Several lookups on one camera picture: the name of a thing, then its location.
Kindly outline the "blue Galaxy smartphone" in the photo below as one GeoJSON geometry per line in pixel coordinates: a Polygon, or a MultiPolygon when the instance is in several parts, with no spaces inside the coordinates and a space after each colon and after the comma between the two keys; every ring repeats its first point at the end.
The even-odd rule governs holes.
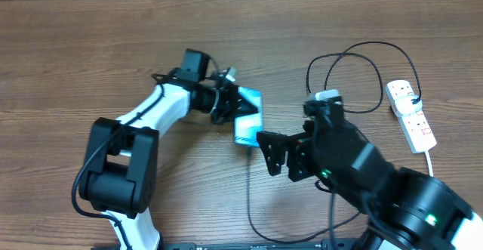
{"type": "Polygon", "coordinates": [[[235,143],[247,147],[258,147],[257,132],[263,130],[262,94],[259,91],[259,113],[235,117],[235,143]]]}

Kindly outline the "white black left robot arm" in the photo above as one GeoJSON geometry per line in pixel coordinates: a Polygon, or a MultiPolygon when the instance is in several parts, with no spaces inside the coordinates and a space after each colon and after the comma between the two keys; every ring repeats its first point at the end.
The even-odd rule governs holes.
{"type": "Polygon", "coordinates": [[[235,83],[235,68],[186,49],[183,62],[155,74],[154,91],[117,119],[99,118],[91,127],[83,166],[72,184],[73,208],[88,218],[107,219],[118,238],[116,249],[161,249],[149,204],[155,190],[158,143],[190,111],[207,113],[212,125],[233,123],[238,145],[257,147],[263,128],[262,94],[235,83]]]}

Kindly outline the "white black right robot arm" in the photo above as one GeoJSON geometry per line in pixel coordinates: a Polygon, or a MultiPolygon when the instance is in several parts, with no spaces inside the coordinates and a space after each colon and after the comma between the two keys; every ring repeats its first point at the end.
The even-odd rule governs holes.
{"type": "Polygon", "coordinates": [[[269,174],[315,176],[368,216],[358,249],[480,249],[482,219],[436,177],[396,168],[344,116],[341,97],[308,100],[304,131],[257,133],[269,174]]]}

